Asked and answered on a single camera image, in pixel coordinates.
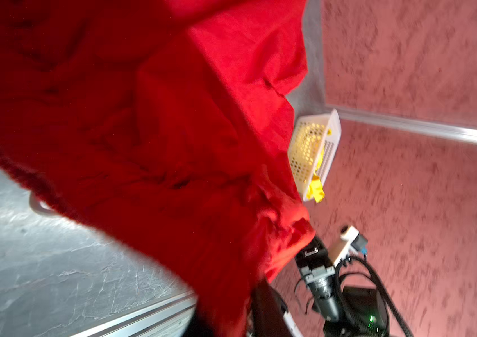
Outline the red shorts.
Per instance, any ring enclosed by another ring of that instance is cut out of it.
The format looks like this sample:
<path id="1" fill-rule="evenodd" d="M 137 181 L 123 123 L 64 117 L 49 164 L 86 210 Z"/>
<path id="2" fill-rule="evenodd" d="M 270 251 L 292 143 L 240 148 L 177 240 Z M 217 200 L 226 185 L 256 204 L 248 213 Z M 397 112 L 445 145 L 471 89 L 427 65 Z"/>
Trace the red shorts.
<path id="1" fill-rule="evenodd" d="M 313 237 L 287 151 L 304 1 L 0 1 L 0 168 L 157 260 L 217 336 Z"/>

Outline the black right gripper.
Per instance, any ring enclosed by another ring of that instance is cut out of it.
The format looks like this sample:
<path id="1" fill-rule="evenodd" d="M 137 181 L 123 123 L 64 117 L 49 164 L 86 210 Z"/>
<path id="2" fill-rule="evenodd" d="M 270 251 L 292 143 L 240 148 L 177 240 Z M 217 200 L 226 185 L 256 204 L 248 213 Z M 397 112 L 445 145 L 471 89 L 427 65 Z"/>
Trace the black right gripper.
<path id="1" fill-rule="evenodd" d="M 328 257 L 328 250 L 322 240 L 314 237 L 297 253 L 295 262 L 301 280 L 311 293 L 305 312 L 311 309 L 328 322 L 341 321 L 342 308 L 335 295 L 335 267 Z M 254 336 L 292 337 L 266 279 L 255 287 L 251 298 Z"/>

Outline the white plastic laundry basket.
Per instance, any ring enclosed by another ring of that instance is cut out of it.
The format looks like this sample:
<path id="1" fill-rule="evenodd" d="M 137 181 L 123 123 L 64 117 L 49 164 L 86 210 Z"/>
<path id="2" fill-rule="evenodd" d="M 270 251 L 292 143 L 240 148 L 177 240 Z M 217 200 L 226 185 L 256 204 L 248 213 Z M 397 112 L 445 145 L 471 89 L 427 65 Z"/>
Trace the white plastic laundry basket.
<path id="1" fill-rule="evenodd" d="M 288 158 L 297 190 L 304 202 L 320 203 L 342 128 L 338 111 L 298 118 L 290 141 Z"/>

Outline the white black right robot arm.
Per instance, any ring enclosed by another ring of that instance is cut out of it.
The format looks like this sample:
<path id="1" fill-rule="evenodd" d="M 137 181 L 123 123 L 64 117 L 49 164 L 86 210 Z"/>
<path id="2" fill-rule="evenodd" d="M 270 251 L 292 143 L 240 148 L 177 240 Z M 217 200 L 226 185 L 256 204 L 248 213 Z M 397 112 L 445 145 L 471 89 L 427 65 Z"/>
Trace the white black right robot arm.
<path id="1" fill-rule="evenodd" d="M 325 319 L 325 336 L 389 336 L 389 301 L 380 283 L 371 273 L 342 272 L 355 261 L 372 271 L 365 256 L 350 255 L 335 265 L 318 237 L 299 251 L 295 262 L 311 293 L 305 312 Z"/>

